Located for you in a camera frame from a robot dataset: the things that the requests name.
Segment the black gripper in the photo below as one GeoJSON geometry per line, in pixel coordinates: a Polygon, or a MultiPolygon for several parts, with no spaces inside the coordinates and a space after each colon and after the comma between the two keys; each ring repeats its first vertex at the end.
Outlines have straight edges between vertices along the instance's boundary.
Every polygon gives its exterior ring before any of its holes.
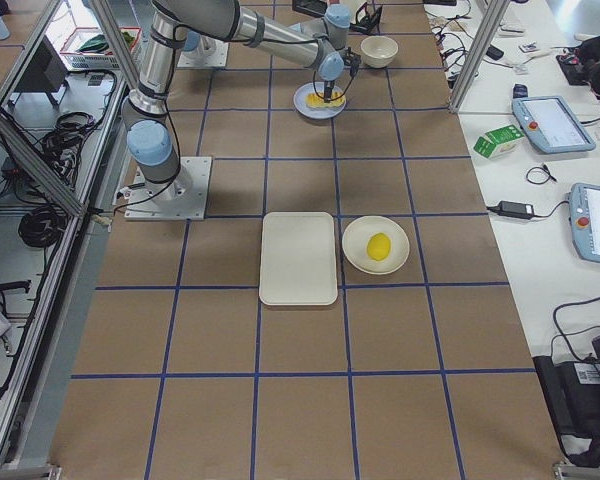
{"type": "Polygon", "coordinates": [[[324,81],[324,91],[323,91],[323,100],[325,103],[331,102],[332,90],[335,88],[334,80],[325,80],[324,81]]]}

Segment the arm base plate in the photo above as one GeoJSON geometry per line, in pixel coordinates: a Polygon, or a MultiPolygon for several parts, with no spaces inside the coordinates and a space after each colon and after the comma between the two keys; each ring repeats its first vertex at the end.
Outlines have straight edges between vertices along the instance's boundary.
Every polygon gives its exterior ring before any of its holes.
{"type": "Polygon", "coordinates": [[[211,157],[183,157],[180,173],[174,183],[160,195],[152,198],[160,187],[147,183],[139,167],[136,168],[134,188],[125,198],[131,203],[124,217],[129,221],[203,220],[207,204],[211,157]]]}
{"type": "Polygon", "coordinates": [[[180,58],[177,64],[178,69],[224,69],[227,64],[228,58],[228,44],[217,41],[216,51],[213,55],[206,58],[191,58],[183,53],[180,54],[180,58]]]}

